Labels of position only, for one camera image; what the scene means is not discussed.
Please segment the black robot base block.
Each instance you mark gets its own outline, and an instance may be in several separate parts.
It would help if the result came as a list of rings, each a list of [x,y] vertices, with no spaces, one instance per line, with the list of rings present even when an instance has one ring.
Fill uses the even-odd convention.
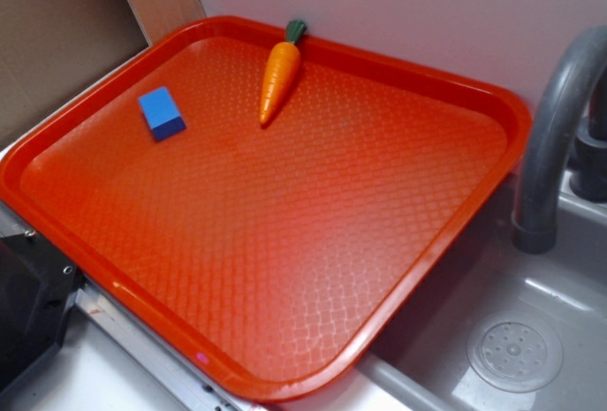
[[[35,231],[1,239],[1,395],[63,346],[82,274]]]

